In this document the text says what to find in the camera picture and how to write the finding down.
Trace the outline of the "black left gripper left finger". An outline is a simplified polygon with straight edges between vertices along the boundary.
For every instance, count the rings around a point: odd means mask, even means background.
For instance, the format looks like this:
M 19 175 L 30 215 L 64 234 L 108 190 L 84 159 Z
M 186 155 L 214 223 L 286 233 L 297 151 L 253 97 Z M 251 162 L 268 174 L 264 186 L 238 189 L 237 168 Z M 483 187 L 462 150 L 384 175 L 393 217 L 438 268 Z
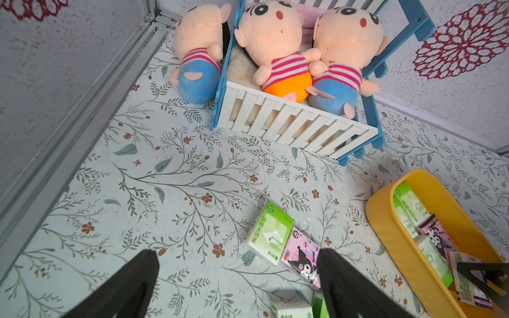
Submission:
M 159 257 L 142 250 L 65 317 L 144 317 L 159 275 Z

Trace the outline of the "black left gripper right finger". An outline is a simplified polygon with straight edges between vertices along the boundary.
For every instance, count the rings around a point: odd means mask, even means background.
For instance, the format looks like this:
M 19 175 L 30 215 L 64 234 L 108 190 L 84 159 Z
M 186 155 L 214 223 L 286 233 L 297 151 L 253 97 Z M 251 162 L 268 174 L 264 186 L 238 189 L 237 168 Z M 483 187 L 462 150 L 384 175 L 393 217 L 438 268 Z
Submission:
M 330 317 L 411 317 L 333 249 L 318 253 L 318 274 Z

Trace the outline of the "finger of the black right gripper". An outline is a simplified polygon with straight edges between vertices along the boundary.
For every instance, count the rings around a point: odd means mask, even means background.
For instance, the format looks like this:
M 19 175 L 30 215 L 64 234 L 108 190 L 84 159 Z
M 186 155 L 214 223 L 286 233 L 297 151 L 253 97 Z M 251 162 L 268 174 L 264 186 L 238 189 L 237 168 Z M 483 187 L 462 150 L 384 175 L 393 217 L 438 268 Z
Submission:
M 508 263 L 459 262 L 457 271 L 508 314 Z

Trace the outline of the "yellow plastic storage box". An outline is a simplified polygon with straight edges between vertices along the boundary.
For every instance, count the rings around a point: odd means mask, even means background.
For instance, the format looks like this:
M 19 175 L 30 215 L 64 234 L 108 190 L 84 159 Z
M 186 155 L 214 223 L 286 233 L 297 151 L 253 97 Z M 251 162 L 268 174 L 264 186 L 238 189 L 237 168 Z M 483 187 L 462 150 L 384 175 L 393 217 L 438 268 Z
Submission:
M 391 182 L 366 214 L 431 317 L 508 316 L 508 298 L 481 286 L 502 258 L 433 174 L 415 169 Z

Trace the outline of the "green tissue pack bottom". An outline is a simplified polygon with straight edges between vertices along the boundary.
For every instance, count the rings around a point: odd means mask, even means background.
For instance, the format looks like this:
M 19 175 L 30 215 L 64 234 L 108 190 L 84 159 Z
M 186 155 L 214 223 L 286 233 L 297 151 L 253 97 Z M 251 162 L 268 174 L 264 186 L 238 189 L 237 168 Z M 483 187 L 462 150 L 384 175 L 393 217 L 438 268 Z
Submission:
M 426 260 L 430 263 L 437 275 L 441 278 L 445 287 L 451 286 L 453 283 L 453 274 L 447 265 L 444 257 L 441 256 L 433 242 L 426 235 L 420 235 L 415 238 L 415 242 L 424 254 Z

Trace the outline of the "pink kuromi tissue pack bottom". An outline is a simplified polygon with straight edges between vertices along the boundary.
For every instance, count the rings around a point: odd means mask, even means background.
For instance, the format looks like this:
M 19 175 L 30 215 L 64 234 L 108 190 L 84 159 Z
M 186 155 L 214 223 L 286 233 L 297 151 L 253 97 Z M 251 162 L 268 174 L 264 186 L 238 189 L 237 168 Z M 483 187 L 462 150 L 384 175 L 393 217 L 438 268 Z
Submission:
M 447 262 L 449 262 L 449 251 L 461 251 L 434 214 L 430 215 L 418 228 L 422 234 L 428 236 Z

